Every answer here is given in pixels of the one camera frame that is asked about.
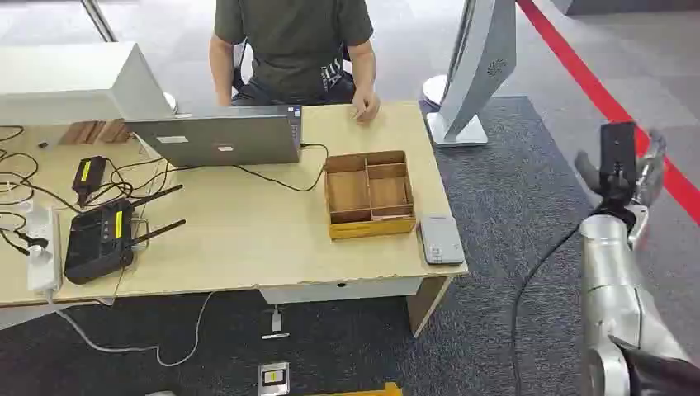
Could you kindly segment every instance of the yellow label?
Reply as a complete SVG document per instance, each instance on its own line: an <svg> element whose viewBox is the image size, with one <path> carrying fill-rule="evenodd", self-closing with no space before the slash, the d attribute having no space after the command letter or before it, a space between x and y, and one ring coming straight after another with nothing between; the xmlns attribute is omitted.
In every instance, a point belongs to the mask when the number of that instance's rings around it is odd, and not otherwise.
<svg viewBox="0 0 700 396"><path fill-rule="evenodd" d="M88 173L90 173L90 164L92 161L87 161L83 167L83 177L80 178L81 182L85 182L88 179Z"/></svg>
<svg viewBox="0 0 700 396"><path fill-rule="evenodd" d="M121 210L116 212L114 228L114 238L121 238Z"/></svg>

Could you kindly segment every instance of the power strip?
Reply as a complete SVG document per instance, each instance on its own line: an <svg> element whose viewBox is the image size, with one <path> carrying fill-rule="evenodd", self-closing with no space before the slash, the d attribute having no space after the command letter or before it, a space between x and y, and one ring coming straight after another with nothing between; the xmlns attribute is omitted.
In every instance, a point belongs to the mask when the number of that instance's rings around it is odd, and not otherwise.
<svg viewBox="0 0 700 396"><path fill-rule="evenodd" d="M33 200L24 204L26 210L26 234L31 238L44 238L46 249L32 246L26 269L26 287L29 291L44 293L58 291L61 287L61 246L59 214L54 208L37 205Z"/></svg>

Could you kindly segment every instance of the white cable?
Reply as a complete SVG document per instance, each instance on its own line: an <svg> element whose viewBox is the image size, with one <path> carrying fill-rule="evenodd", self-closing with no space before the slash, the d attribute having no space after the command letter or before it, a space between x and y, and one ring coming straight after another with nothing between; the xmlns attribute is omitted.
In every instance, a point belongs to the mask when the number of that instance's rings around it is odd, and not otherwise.
<svg viewBox="0 0 700 396"><path fill-rule="evenodd" d="M113 348L113 347L105 347L105 346L99 346L95 342L92 342L88 335L85 333L85 331L71 318L67 313L63 312L62 310L59 309L59 307L56 305L54 302L53 295L51 292L46 293L46 301L49 303L49 306L56 312L61 318L65 319L66 322L70 323L71 326L73 326L73 329L75 329L75 332L83 338L85 343L87 343L92 349L95 349L100 352L107 352L107 353L124 353L124 352L144 352L144 351L152 351L155 350L155 358L158 360L158 363L163 366L163 367L175 367L176 365L181 365L182 363L186 362L189 358L191 358L197 349L197 346L199 345L199 325L201 322L201 316L204 313L204 309L206 308L207 303L209 303L209 299L211 298L212 295L216 293L215 291L210 292L207 296L206 299L204 299L204 304L201 305L201 309L199 311L199 316L197 317L197 322L196 322L196 328L195 328L195 345L192 347L192 350L190 351L187 356L183 357L181 360L176 361L175 363L165 363L160 359L160 346L158 345L153 345L153 346L129 346L129 347L124 347L124 348Z"/></svg>

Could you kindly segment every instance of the wooden desk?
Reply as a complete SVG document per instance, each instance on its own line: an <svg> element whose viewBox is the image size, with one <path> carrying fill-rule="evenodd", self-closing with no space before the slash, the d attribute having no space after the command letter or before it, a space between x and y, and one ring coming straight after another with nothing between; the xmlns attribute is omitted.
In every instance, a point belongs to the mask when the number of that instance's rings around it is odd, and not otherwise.
<svg viewBox="0 0 700 396"><path fill-rule="evenodd" d="M370 126L357 125L350 106L306 107L303 141L331 155L404 150L421 215L451 213L417 104L385 104ZM308 186L324 163L321 148L304 150L298 165L251 167L293 186ZM429 266L410 234L332 242L324 184L301 193L238 169L173 173L182 191L148 205L151 229L187 224L154 239L123 275L119 296L209 290L261 290L268 302L408 295L418 336L461 266ZM413 291L402 293L402 290Z"/></svg>
<svg viewBox="0 0 700 396"><path fill-rule="evenodd" d="M139 145L132 141L127 144L82 144L73 146L53 145L58 138L63 135L66 127L33 127L27 128L26 132L15 139L0 143L0 149L8 152L21 151L33 156L39 163L39 172L31 178L31 183L44 187L64 198L67 202L74 203L77 200L75 192L71 189L73 176L78 168L81 158L102 155L110 158L116 166L137 163L147 160L145 154L140 153ZM0 137L9 135L5 130L0 131ZM52 144L49 148L39 149L37 144L41 141ZM148 181L155 173L157 164L134 167L123 171L125 179L133 183L143 183ZM16 172L27 174L33 169L34 164L27 158L12 158L0 163L0 171ZM111 172L111 167L107 165L106 175ZM0 175L0 182L14 181L15 177ZM0 194L0 202L20 200L25 197L27 189L18 187L15 191L15 199L11 199L7 194ZM114 195L105 194L104 199L110 199ZM35 199L43 205L52 205L54 208L63 208L63 204L57 200L37 191ZM15 207L0 206L0 210L19 212ZM74 212L70 209L59 212L61 224L61 250L65 258L68 247L68 236L70 221L74 217ZM43 304L44 298L35 295L26 289L26 257L9 247L0 240L0 306L18 306L28 304ZM64 279L61 290L55 295L57 302L84 301L101 297L111 298L116 292L116 287L120 273L94 280L86 285L75 285Z"/></svg>

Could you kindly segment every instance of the dark green t-shirt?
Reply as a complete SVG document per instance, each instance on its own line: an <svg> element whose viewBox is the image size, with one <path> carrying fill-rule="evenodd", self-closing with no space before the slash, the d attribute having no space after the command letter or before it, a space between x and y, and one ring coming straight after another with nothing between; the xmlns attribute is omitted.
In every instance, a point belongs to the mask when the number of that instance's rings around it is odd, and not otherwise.
<svg viewBox="0 0 700 396"><path fill-rule="evenodd" d="M216 0L216 35L253 47L253 75L285 96L312 97L340 78L342 45L369 40L365 0Z"/></svg>

